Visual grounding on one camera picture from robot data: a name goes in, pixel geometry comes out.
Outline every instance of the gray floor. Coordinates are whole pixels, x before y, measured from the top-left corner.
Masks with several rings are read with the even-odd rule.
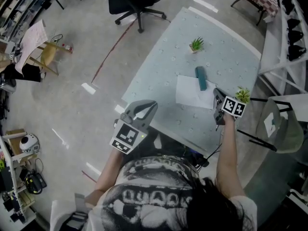
[[[145,32],[137,32],[137,23],[127,31],[111,51],[97,77],[93,77],[109,51],[134,20],[131,16],[116,26],[119,15],[110,15],[108,0],[59,0],[43,11],[49,38],[63,34],[61,43],[73,46],[73,54],[58,52],[51,67],[59,76],[50,73],[42,83],[18,81],[17,91],[10,96],[9,118],[5,130],[24,128],[39,138],[39,156],[44,163],[43,176],[48,187],[36,197],[35,208],[49,220],[51,202],[55,199],[73,200],[74,193],[88,194],[94,182],[82,174],[91,168],[102,170],[111,151],[114,111],[135,73],[147,54],[168,27],[169,22],[153,15],[142,15]],[[215,6],[215,13],[193,0],[161,0],[153,6],[172,20],[182,7],[195,7],[241,35],[260,52],[264,44],[266,25],[257,9],[243,0],[234,8],[234,0],[204,0]],[[96,92],[89,94],[81,84],[92,85]],[[262,97],[265,88],[257,82],[253,96]],[[259,104],[252,104],[243,117],[241,128],[252,131],[259,116]],[[263,161],[267,151],[255,149],[247,139],[238,137],[239,174],[246,185]],[[202,176],[215,177],[217,158],[213,157]]]

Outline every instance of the small succulent plant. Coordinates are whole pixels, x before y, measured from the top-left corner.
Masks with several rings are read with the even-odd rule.
[[[199,51],[203,49],[203,38],[195,38],[189,45],[192,51]]]
[[[235,97],[243,103],[249,103],[250,102],[249,90],[247,88],[244,89],[243,87],[238,87],[238,88],[239,90],[235,94]]]

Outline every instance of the chair base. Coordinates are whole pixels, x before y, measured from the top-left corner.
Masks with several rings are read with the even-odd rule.
[[[126,14],[122,15],[120,18],[116,19],[115,20],[115,24],[117,25],[120,25],[121,24],[121,20],[123,20],[124,18],[132,15],[136,13],[137,14],[137,19],[138,19],[138,25],[139,25],[139,29],[138,29],[138,32],[139,33],[142,33],[144,32],[144,29],[142,28],[142,25],[141,25],[141,13],[156,13],[156,14],[161,14],[162,18],[164,20],[167,19],[167,16],[165,15],[164,12],[161,12],[161,11],[158,11],[158,10],[152,10],[152,9],[147,9],[147,8],[142,8],[140,11],[135,11],[134,9],[128,11]]]

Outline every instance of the white sleeve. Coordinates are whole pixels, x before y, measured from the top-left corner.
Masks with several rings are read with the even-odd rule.
[[[243,229],[246,225],[250,226],[250,223],[253,226],[253,230],[257,231],[257,205],[256,203],[247,198],[246,196],[235,196],[230,198],[230,201],[239,209],[243,209],[244,215],[244,223]]]

